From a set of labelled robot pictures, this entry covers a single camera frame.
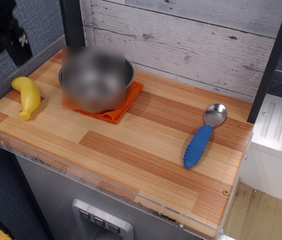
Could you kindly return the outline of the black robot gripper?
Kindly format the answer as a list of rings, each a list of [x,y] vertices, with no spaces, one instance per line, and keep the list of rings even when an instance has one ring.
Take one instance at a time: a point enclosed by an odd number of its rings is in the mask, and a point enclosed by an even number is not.
[[[24,29],[13,16],[14,0],[0,0],[0,53],[6,50],[14,63],[21,66],[33,56]]]

